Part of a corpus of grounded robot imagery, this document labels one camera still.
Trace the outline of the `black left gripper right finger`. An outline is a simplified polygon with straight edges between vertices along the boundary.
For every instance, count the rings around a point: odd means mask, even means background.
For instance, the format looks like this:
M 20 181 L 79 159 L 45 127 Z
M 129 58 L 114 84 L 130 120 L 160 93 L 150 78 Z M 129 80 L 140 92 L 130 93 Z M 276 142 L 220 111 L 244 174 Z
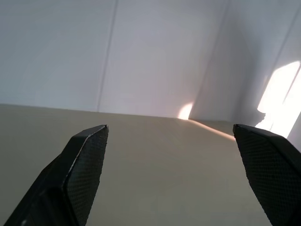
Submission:
M 301 224 L 301 153 L 283 136 L 243 124 L 233 126 L 257 200 L 273 226 Z

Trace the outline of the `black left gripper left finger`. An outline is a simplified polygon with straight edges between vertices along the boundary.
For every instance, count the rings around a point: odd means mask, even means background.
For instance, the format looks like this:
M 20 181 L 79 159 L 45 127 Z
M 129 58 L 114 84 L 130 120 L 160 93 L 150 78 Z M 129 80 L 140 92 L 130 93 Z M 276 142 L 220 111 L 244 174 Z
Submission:
M 7 226 L 84 226 L 100 183 L 109 128 L 99 125 L 72 136 L 38 175 Z

